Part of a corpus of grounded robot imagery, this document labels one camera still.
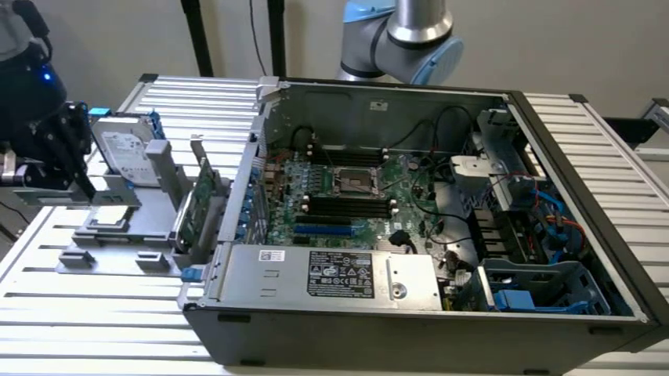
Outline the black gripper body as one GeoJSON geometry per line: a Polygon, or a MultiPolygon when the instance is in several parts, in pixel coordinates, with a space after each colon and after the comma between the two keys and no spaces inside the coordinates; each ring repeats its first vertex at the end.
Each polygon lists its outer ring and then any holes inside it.
{"type": "Polygon", "coordinates": [[[2,62],[2,142],[27,148],[39,128],[60,122],[67,90],[38,42],[2,62]]]}

